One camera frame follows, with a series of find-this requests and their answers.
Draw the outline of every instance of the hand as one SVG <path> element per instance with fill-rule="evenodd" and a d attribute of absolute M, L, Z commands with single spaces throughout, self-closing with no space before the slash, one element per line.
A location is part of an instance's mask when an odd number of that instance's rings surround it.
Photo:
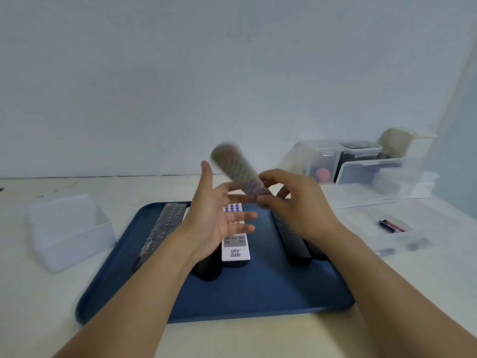
<path fill-rule="evenodd" d="M 259 174 L 265 187 L 283 183 L 277 196 L 261 195 L 257 201 L 283 216 L 290 228 L 318 246 L 342 225 L 331 210 L 319 184 L 311 177 L 271 169 Z M 288 202 L 284 198 L 291 193 Z"/>
<path fill-rule="evenodd" d="M 246 195 L 230 195 L 230 191 L 240 189 L 232 182 L 223 183 L 212 188 L 212 169 L 209 163 L 202 161 L 202 175 L 196 194 L 192 199 L 190 210 L 180 230 L 187 231 L 184 235 L 192 247 L 194 264 L 209 256 L 222 239 L 237 233 L 253 232 L 255 227 L 249 224 L 234 223 L 256 219 L 255 211 L 224 212 L 223 207 L 230 203 L 248 202 Z"/>

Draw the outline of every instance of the left hand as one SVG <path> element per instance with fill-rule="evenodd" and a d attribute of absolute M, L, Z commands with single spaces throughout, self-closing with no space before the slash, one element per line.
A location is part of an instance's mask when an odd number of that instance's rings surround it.
<path fill-rule="evenodd" d="M 234 223 L 256 219 L 255 211 L 224 212 L 223 207 L 230 203 L 248 202 L 246 195 L 230 195 L 230 191 L 240 189 L 232 182 L 212 188 L 212 169 L 202 161 L 202 175 L 190 210 L 180 225 L 185 231 L 187 244 L 191 246 L 194 264 L 209 256 L 222 239 L 238 233 L 253 232 L 255 227 L 249 224 Z"/>

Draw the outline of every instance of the white remote control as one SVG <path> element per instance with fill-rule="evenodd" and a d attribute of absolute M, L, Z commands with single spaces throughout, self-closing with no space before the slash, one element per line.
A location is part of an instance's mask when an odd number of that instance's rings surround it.
<path fill-rule="evenodd" d="M 241 203 L 224 207 L 225 212 L 242 211 Z M 222 262 L 228 267 L 240 267 L 250 261 L 250 251 L 246 233 L 239 233 L 222 240 Z"/>

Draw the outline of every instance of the finger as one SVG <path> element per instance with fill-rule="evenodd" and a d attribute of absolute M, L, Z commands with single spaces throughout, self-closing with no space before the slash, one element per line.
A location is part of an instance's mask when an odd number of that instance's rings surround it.
<path fill-rule="evenodd" d="M 241 211 L 241 212 L 226 212 L 225 219 L 227 222 L 238 222 L 253 220 L 257 218 L 257 213 L 255 211 Z"/>
<path fill-rule="evenodd" d="M 227 229 L 227 236 L 236 235 L 238 233 L 254 232 L 255 226 L 247 223 L 230 223 Z"/>
<path fill-rule="evenodd" d="M 231 203 L 247 203 L 250 202 L 250 197 L 247 195 L 236 195 L 236 194 L 228 194 L 226 195 L 227 205 Z"/>
<path fill-rule="evenodd" d="M 226 182 L 226 183 L 222 183 L 221 185 L 218 185 L 217 187 L 215 187 L 215 189 L 225 194 L 232 191 L 237 191 L 238 189 L 241 189 L 241 187 L 237 183 Z"/>
<path fill-rule="evenodd" d="M 277 210 L 280 215 L 286 217 L 289 207 L 282 198 L 273 195 L 260 195 L 257 196 L 257 201 L 270 206 L 273 210 Z"/>
<path fill-rule="evenodd" d="M 280 191 L 277 193 L 278 198 L 286 198 L 290 194 L 290 191 L 288 191 L 288 188 L 286 186 L 283 186 L 280 188 Z"/>
<path fill-rule="evenodd" d="M 263 181 L 265 187 L 282 183 L 289 191 L 295 187 L 296 177 L 299 176 L 279 168 L 270 169 L 259 174 L 259 178 Z"/>
<path fill-rule="evenodd" d="M 202 168 L 202 174 L 200 176 L 197 192 L 207 191 L 208 189 L 212 189 L 213 174 L 212 174 L 212 168 L 210 168 L 210 164 L 207 161 L 202 161 L 200 164 L 200 167 Z"/>

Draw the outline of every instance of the right hand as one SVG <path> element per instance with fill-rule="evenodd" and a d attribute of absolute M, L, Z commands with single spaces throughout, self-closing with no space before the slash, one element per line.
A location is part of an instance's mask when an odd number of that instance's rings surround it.
<path fill-rule="evenodd" d="M 262 172 L 259 177 L 267 188 L 283 184 L 277 196 L 261 195 L 257 201 L 276 210 L 296 234 L 320 246 L 342 227 L 313 178 L 278 168 Z M 290 193 L 290 200 L 285 202 L 284 198 Z"/>

